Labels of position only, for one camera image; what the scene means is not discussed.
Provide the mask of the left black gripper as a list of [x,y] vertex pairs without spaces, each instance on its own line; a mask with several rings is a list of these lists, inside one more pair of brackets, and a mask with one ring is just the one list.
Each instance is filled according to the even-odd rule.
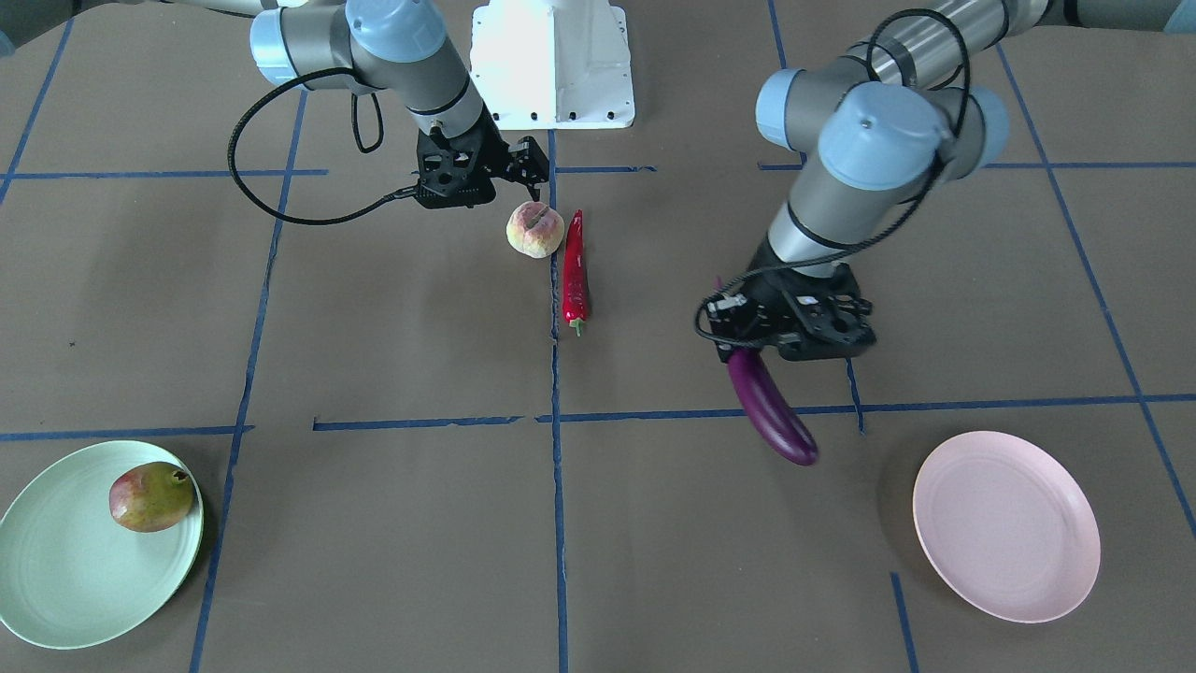
[[828,279],[782,269],[706,298],[706,339],[724,365],[734,351],[765,348],[792,362],[859,357],[875,345],[871,312],[849,265]]

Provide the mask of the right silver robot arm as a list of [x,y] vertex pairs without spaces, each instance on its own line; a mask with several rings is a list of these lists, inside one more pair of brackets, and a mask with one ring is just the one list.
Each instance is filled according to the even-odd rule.
[[206,1],[205,8],[248,18],[250,51],[271,85],[242,116],[227,145],[236,165],[245,128],[291,90],[344,90],[353,98],[392,91],[419,129],[416,179],[385,194],[380,204],[411,197],[423,208],[492,203],[498,179],[520,184],[531,200],[550,178],[533,137],[505,142],[494,116],[432,1]]

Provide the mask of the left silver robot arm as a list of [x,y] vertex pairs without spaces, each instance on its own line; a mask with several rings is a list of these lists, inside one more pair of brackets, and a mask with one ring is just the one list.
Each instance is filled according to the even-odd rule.
[[873,306],[848,263],[905,224],[932,186],[994,163],[1009,133],[974,57],[1038,26],[1192,33],[1191,1],[932,1],[893,12],[832,63],[761,88],[761,136],[804,155],[748,273],[702,304],[725,365],[855,357]]

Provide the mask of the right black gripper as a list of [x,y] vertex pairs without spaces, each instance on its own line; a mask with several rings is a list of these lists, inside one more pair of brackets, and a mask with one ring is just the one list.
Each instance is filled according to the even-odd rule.
[[[492,118],[477,120],[460,136],[448,137],[440,128],[419,131],[416,140],[416,203],[428,209],[472,208],[492,203],[494,181],[508,166],[508,145]],[[533,203],[542,200],[539,179],[525,181]]]

